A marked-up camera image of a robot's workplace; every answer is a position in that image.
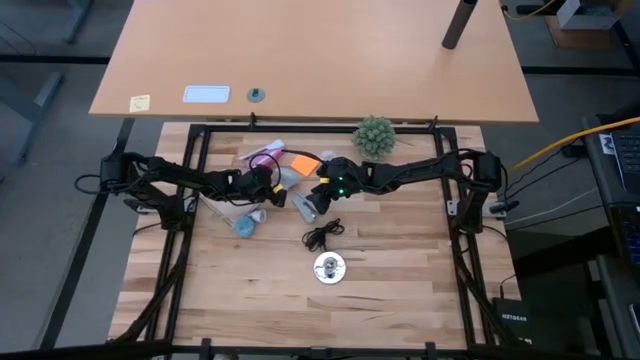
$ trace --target wooden desk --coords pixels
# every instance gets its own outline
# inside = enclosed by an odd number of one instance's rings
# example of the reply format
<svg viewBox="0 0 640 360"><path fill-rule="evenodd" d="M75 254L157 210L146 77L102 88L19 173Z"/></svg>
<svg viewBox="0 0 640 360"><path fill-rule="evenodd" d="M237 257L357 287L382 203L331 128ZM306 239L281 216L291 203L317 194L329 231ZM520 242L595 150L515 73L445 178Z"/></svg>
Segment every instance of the wooden desk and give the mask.
<svg viewBox="0 0 640 360"><path fill-rule="evenodd" d="M533 123L538 118L499 0L478 2L458 47L441 46L456 0L136 0L91 114ZM228 85L226 104L183 102ZM263 88L251 103L251 88Z"/></svg>
<svg viewBox="0 0 640 360"><path fill-rule="evenodd" d="M188 126L165 124L157 155L180 163ZM483 149L478 127L457 131L460 147ZM347 134L212 136L207 170L244 167L238 154L274 138L291 149L331 149L359 160ZM399 164L433 156L431 136L399 135L388 161ZM281 164L291 159L285 155ZM315 176L306 178L294 190L304 193L317 182ZM250 239L237 238L229 225L200 204L176 343L198 345L202 337L210 337L220 346L423 348L425 341L434 341L438 348L465 348L443 204L440 181L430 181L384 196L357 194L333 202L314 226L303 222L290 201L284 209L264 205L268 220ZM301 237L336 217L346 230L331 236L328 245L345 258L347 274L336 285L324 285L312 272L319 252L310 253ZM157 217L143 216L138 227L155 222ZM500 222L486 225L504 231ZM110 336L121 334L151 298L164 239L158 227L134 238ZM514 273L509 247L490 230L478 235L478 246L491 298L499 293L500 282ZM519 296L515 280L506 283L505 292ZM472 310L480 341L475 303ZM161 315L161 329L164 319Z"/></svg>

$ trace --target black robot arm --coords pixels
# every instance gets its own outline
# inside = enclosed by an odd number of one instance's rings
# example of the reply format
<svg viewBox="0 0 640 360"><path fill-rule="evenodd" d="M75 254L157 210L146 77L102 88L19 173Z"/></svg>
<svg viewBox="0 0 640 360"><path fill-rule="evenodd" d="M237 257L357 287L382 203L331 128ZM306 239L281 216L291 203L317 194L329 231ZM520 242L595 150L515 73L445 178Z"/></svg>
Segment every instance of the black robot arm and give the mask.
<svg viewBox="0 0 640 360"><path fill-rule="evenodd" d="M126 193L135 200L125 200L134 210L157 210L165 230L182 231L191 221L185 202L177 195L167 195L153 182L167 182L200 192L215 201L270 201L283 207L286 191L271 185L272 171L258 165L242 174L238 169L200 172L165 161L161 157L145 157L137 153L109 155L102 159L101 189L110 193Z"/></svg>
<svg viewBox="0 0 640 360"><path fill-rule="evenodd" d="M472 162L473 174L462 172L460 163ZM383 195L396 191L400 186L419 181L448 178L461 183L468 194L458 203L453 219L454 228L466 232L482 232L482 207L491 192L502 185L500 159L491 153L470 149L450 151L438 158L404 165L363 162L358 166L353 161L338 157L323 162L317 170L321 184L307 196L320 214L329 209L331 200L350 197L365 192Z"/></svg>

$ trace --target yellow cable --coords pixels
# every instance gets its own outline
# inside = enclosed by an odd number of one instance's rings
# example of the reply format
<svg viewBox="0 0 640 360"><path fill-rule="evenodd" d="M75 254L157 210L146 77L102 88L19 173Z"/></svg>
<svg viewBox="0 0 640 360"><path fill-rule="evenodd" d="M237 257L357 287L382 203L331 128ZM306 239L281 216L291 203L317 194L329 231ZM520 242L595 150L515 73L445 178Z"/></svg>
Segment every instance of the yellow cable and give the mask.
<svg viewBox="0 0 640 360"><path fill-rule="evenodd" d="M532 12L531 14L525 15L525 16L521 16L521 17L515 17L515 16L511 16L509 15L508 12L506 12L505 10L502 10L502 13L504 14L504 16L508 17L509 19L513 20L513 21L521 21L521 20L525 20L528 19L532 16L537 15L538 13L544 11L544 9L548 8L549 6L551 6L551 4L553 4L554 2L556 2L556 0L551 0L548 3L546 3L545 5L543 5L540 9Z"/></svg>
<svg viewBox="0 0 640 360"><path fill-rule="evenodd" d="M635 122L640 122L640 117L635 117L635 118L631 118L631 119L627 119L627 120L622 120L622 121L618 121L612 124L608 124L608 125L602 125L602 126L598 126L598 127L594 127L593 129L589 129L589 130L584 130L584 131L580 131L579 133L575 133L573 135L569 135L563 139L560 139L556 142L554 142L553 144L545 147L544 149L538 151L537 153L529 156L528 158L522 160L521 162L519 162L516 166L514 166L511 171L516 171L518 169L520 169L521 167L527 165L528 163L530 163L531 161L535 160L536 158L538 158L540 155L548 152L549 150L552 150L553 148L556 148L560 145L566 144L570 141L573 141L579 137L582 136L587 136L593 133L597 133L600 131L604 131L604 130L608 130L608 129L613 129L613 128L617 128L620 126L625 126L625 125L629 125Z"/></svg>

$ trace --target floor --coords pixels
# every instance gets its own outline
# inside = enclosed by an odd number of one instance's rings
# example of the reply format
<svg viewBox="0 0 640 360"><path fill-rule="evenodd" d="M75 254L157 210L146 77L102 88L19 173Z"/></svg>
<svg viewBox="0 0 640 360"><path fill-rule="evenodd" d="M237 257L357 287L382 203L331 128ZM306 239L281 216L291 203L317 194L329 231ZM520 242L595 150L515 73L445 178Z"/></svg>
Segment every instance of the floor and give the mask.
<svg viewBox="0 0 640 360"><path fill-rule="evenodd" d="M518 2L526 1L507 1L512 9ZM29 39L38 54L108 56L131 4L132 0L96 0L73 46L61 41L70 17L64 0L4 0L0 3L0 21ZM636 42L640 40L638 18L640 12L633 11L623 19L627 32ZM620 46L611 51L556 49L543 19L508 25L522 65L630 66ZM33 52L29 44L1 24L0 36L21 53ZM0 53L16 50L0 43ZM0 174L6 176L0 186L0 352L30 349L38 344L44 319L51 311L91 202L90 196L74 190L73 180L80 174L98 172L99 159L113 146L121 124L121 119L93 118L87 114L104 66L0 64L0 75L13 80L29 95L37 93L47 74L56 70L64 71L66 81L56 95L27 163L19 168L11 166L5 155L23 122L17 114L0 105ZM628 78L527 76L526 79L540 125L483 127L487 148L501 156L507 167L553 140L579 130L581 116L614 111L637 100L640 93L640 81ZM129 150L152 154L161 123L162 120L138 120ZM560 157L554 159L540 174L565 162ZM578 162L523 191L518 196L520 207L510 213L507 222L516 221L510 227L533 223L534 220L518 220L558 206L594 187L588 161ZM598 195L592 192L558 214L589 207L598 201ZM581 234L604 221L603 213L593 210L528 230L548 233L551 238L552 235ZM112 197L58 346L104 341L135 223L136 215L124 207L120 198ZM535 293L530 289L537 288L532 286L522 284L523 294Z"/></svg>

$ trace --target orange object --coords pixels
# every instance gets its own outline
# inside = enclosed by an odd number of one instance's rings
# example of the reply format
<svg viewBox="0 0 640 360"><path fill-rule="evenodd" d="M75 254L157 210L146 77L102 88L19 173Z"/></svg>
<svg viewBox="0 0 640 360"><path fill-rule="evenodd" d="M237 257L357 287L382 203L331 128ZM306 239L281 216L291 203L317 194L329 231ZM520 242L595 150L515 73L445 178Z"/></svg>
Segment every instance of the orange object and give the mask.
<svg viewBox="0 0 640 360"><path fill-rule="evenodd" d="M313 170L320 164L319 161L313 160L312 158L297 155L293 162L291 163L291 167L294 168L297 172L304 176L309 176L313 172Z"/></svg>

